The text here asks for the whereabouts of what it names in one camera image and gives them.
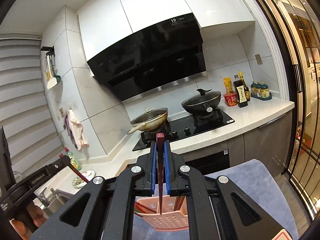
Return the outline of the person's left hand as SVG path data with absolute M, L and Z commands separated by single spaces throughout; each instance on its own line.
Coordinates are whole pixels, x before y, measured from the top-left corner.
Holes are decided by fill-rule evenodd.
M 27 223 L 18 219 L 12 219 L 10 224 L 21 239 L 28 240 L 31 237 L 31 224 L 39 228 L 47 221 L 47 218 L 44 216 L 43 210 L 39 206 L 35 205 L 34 202 L 27 205 L 26 212 Z

